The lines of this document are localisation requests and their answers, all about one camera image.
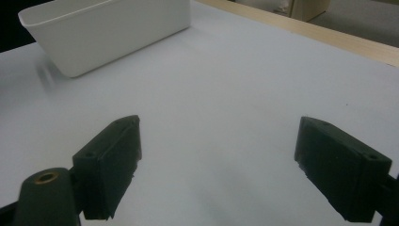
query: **white tabletop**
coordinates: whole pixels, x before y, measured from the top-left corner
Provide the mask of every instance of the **white tabletop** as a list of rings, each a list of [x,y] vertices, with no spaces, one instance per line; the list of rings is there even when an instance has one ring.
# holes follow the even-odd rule
[[[135,114],[134,181],[115,219],[83,225],[353,225],[294,161],[301,116],[399,172],[399,68],[192,2],[190,28],[75,79],[37,44],[0,55],[0,205]]]

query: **white plastic bin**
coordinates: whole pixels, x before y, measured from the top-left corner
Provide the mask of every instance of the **white plastic bin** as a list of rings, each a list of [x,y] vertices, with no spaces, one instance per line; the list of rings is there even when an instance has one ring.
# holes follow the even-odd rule
[[[56,0],[19,13],[62,73],[75,77],[187,28],[189,0]]]

